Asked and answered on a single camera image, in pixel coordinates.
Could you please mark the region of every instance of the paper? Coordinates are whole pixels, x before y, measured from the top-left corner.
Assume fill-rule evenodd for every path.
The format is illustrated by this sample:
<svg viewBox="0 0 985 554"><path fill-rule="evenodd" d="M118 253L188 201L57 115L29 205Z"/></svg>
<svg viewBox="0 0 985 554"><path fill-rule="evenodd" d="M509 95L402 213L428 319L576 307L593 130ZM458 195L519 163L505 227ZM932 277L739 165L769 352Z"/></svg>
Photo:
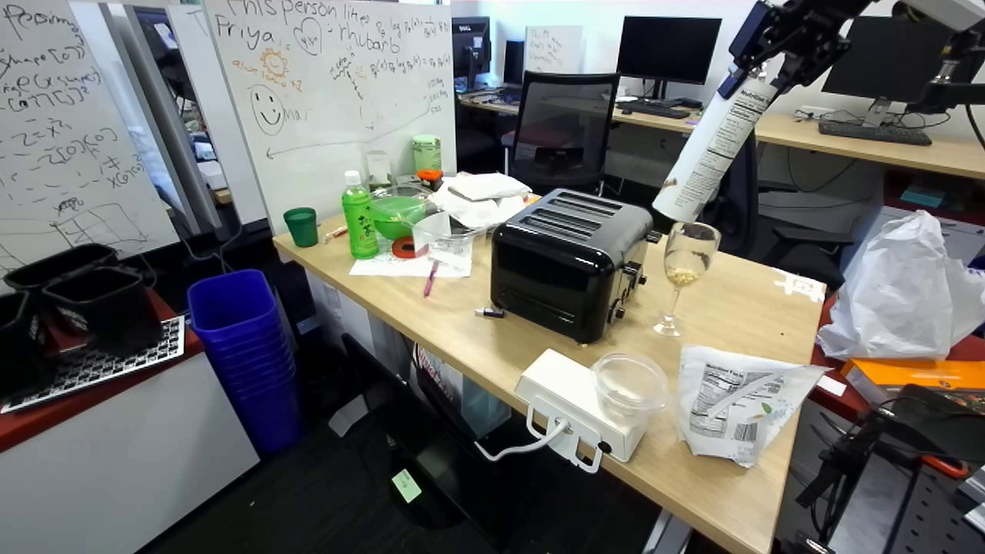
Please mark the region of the paper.
<svg viewBox="0 0 985 554"><path fill-rule="evenodd" d="M472 202L530 195L525 181L503 172L458 172L451 174L443 186Z"/></svg>
<svg viewBox="0 0 985 554"><path fill-rule="evenodd" d="M487 231L526 205L530 188L512 174L453 174L428 201L472 231Z"/></svg>
<svg viewBox="0 0 985 554"><path fill-rule="evenodd" d="M472 234L456 234L438 253L438 281L461 281L472 273ZM428 277L433 267L433 253L415 259L397 259L391 245L384 245L375 259L356 259L347 273L354 277Z"/></svg>

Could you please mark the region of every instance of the desk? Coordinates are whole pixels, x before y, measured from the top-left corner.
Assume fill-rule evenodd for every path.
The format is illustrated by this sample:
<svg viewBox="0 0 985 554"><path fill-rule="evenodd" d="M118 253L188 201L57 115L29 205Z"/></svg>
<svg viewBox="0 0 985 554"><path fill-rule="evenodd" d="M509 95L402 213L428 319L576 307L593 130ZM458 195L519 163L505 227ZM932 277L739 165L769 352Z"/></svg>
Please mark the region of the desk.
<svg viewBox="0 0 985 554"><path fill-rule="evenodd" d="M371 313L426 346L472 383L526 411L513 393L519 371L555 349L584 366L609 352L638 352L657 356L671 386L676 386L682 349L649 331L658 307L671 302L662 281L658 245L646 253L649 282L632 297L618 319L598 346L576 346L525 318L477 318L491 305L491 241L475 242L475 272L466 281L438 281L430 297L423 297L423 281L350 277L344 241L295 249L285 234L274 237L282 259L304 266L313 277L360 302ZM721 254L704 281L682 295L682 318L691 342L730 349L758 356L806 364L821 313L819 302L784 295L780 272ZM671 418L654 422L638 455L628 464L604 462L609 474L676 514L685 522L725 544L728 550L769 550L781 490L791 464L799 426L784 426L780 440L763 451L758 468L743 471L733 462L696 459L676 440Z"/></svg>
<svg viewBox="0 0 985 554"><path fill-rule="evenodd" d="M477 108L477 112L518 115L518 105L503 105L494 95L467 95L458 102L466 108ZM691 132L700 122L700 118L668 120L668 118L654 118L654 115L616 112L612 122L646 127L646 130L662 130L662 132ZM794 152L846 158L846 160L884 163L884 165L900 165L900 169L920 169L920 172L985 181L985 154L975 141L932 137L931 147L917 147L917 144L897 144L897 141L861 141L861 137L845 137L845 135L821 135L815 122L799 122L791 115L780 115L780 112L769 112L758 122L758 141L794 147Z"/></svg>
<svg viewBox="0 0 985 554"><path fill-rule="evenodd" d="M985 181L985 154L975 141L955 141L935 135L931 147L858 141L845 135L821 135L815 122L799 122L791 115L768 115L758 122L758 141Z"/></svg>

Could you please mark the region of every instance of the blue trash bin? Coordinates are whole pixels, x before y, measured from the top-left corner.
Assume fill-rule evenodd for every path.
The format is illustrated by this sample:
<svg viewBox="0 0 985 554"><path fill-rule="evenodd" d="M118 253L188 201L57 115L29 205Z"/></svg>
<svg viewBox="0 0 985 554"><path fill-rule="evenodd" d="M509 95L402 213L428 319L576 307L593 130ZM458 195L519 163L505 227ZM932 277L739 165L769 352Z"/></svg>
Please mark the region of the blue trash bin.
<svg viewBox="0 0 985 554"><path fill-rule="evenodd" d="M258 455L300 444L295 361L261 272L232 272L188 288L190 329Z"/></svg>

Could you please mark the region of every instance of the paper bag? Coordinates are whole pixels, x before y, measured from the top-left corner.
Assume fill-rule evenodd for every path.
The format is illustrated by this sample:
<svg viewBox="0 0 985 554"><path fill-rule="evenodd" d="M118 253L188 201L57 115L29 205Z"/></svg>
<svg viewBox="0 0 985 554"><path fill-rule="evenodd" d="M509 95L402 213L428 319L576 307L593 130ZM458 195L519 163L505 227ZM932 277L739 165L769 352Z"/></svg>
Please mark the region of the paper bag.
<svg viewBox="0 0 985 554"><path fill-rule="evenodd" d="M819 329L827 356L949 356L985 319L985 277L944 249L931 213L889 219L861 242Z"/></svg>

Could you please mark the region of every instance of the toaster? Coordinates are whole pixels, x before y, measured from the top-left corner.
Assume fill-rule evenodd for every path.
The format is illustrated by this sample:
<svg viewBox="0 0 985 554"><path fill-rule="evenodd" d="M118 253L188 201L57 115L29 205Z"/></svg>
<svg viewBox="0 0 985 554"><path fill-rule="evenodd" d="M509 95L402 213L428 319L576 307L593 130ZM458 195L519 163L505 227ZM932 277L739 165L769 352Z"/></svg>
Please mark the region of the toaster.
<svg viewBox="0 0 985 554"><path fill-rule="evenodd" d="M649 213L555 188L494 234L494 305L576 342L598 342L646 282Z"/></svg>

